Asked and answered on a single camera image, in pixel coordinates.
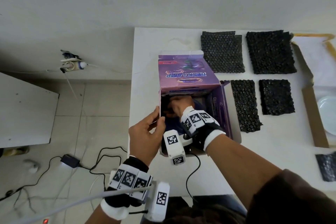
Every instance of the table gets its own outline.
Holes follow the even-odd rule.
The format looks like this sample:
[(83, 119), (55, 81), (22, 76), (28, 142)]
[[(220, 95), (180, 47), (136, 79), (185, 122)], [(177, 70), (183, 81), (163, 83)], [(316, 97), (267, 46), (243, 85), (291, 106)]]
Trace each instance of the table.
[[(159, 104), (158, 55), (160, 51), (192, 51), (201, 49), (202, 31), (229, 30), (135, 28), (132, 88), (129, 125), (132, 126), (152, 112)], [(305, 78), (296, 57), (295, 74), (254, 74), (246, 44), (247, 30), (237, 30), (243, 35), (242, 51), (246, 72), (239, 74), (216, 73), (219, 80), (249, 79), (256, 83), (258, 115), (263, 123), (260, 131), (241, 133), (242, 145), (261, 155), (282, 169), (299, 174), (313, 187), (320, 190), (336, 190), (336, 182), (324, 182), (315, 159), (316, 153), (330, 153), (332, 149), (314, 147), (308, 118), (301, 93)], [(260, 105), (258, 80), (287, 79), (291, 83), (295, 113), (281, 116), (263, 115)], [(201, 167), (188, 181), (192, 195), (234, 194), (210, 157), (203, 155)], [(149, 167), (156, 180), (170, 184), (170, 196), (186, 196), (186, 179), (196, 169), (198, 160), (189, 157), (186, 163), (174, 167), (167, 158), (157, 154)]]

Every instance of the desk lamp box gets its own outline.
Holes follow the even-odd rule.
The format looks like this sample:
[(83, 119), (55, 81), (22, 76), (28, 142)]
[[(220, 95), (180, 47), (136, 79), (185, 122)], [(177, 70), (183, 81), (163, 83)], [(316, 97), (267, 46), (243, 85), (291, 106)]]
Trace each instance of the desk lamp box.
[[(170, 97), (190, 95), (195, 102), (195, 109), (205, 110), (215, 118), (226, 135), (241, 143), (241, 133), (230, 81), (220, 83), (203, 58), (202, 51), (162, 52), (159, 55), (160, 80), (160, 115), (164, 116)], [(205, 154), (193, 146), (187, 146), (185, 152), (197, 155)], [(166, 145), (162, 140), (160, 153), (167, 155)]]

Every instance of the power adapter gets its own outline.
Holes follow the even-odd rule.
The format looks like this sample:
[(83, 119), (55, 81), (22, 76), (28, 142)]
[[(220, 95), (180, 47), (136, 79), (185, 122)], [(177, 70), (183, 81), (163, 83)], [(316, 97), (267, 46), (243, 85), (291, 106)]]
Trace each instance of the power adapter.
[(63, 155), (61, 162), (72, 168), (80, 167), (80, 160), (75, 156), (71, 156), (70, 154)]

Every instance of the white cabinet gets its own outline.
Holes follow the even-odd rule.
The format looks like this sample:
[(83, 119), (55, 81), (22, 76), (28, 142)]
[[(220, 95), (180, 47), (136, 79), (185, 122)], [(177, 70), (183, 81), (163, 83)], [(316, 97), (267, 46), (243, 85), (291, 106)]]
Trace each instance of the white cabinet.
[(49, 143), (58, 96), (0, 73), (0, 148)]

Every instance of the sleeve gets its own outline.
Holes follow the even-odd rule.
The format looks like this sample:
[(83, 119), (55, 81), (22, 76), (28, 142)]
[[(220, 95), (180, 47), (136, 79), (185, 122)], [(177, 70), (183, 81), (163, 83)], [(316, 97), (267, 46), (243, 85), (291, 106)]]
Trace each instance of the sleeve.
[(248, 223), (336, 223), (336, 203), (285, 169), (254, 195)]

